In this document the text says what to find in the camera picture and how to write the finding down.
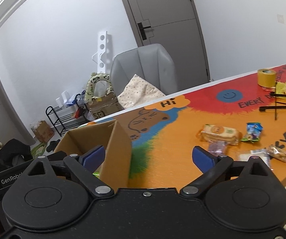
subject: wall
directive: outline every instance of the wall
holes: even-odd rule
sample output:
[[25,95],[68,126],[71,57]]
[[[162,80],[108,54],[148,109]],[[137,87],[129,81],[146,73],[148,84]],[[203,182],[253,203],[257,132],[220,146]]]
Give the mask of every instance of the wall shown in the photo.
[[0,79],[26,127],[64,90],[82,91],[101,30],[113,55],[137,47],[121,0],[27,0],[0,28]]
[[194,0],[211,78],[286,64],[286,0]]

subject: beige cushion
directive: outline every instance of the beige cushion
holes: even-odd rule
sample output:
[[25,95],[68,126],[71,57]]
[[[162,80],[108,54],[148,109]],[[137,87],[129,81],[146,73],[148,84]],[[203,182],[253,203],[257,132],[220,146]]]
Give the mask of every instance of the beige cushion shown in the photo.
[[123,108],[128,109],[163,96],[165,94],[159,89],[135,74],[117,99]]

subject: floor mat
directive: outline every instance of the floor mat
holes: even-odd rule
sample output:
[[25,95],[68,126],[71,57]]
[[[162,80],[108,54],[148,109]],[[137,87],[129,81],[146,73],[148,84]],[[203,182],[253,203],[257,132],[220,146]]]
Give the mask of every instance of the floor mat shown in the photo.
[[31,150],[31,155],[33,156],[33,159],[35,159],[38,156],[41,156],[45,152],[45,148],[47,147],[47,143],[40,143],[36,147],[34,147]]

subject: red paint splash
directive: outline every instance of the red paint splash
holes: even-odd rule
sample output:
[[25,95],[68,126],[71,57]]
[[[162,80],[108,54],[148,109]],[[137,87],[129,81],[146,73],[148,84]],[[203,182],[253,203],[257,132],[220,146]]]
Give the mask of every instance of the red paint splash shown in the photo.
[[[278,81],[286,81],[286,65],[273,68],[277,72]],[[243,98],[239,101],[232,103],[225,103],[216,99],[216,95],[227,89],[238,90],[242,93]],[[274,98],[268,98],[269,92],[266,92],[257,84],[257,73],[237,78],[231,81],[219,83],[217,85],[207,87],[198,91],[185,94],[185,98],[191,102],[188,107],[196,110],[228,114],[228,113],[240,113],[240,112],[251,112],[258,109],[260,106],[269,105],[274,102]],[[253,100],[259,100],[264,103],[258,103],[254,105],[245,106],[244,102]]]

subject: door handle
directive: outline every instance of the door handle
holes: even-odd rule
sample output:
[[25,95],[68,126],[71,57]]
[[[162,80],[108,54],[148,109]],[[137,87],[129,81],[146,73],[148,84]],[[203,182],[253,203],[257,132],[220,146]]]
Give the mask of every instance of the door handle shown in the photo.
[[151,28],[151,26],[143,27],[142,23],[138,23],[138,27],[139,27],[139,31],[140,31],[141,36],[142,36],[142,40],[146,40],[147,37],[146,37],[146,34],[145,34],[145,29],[146,28]]

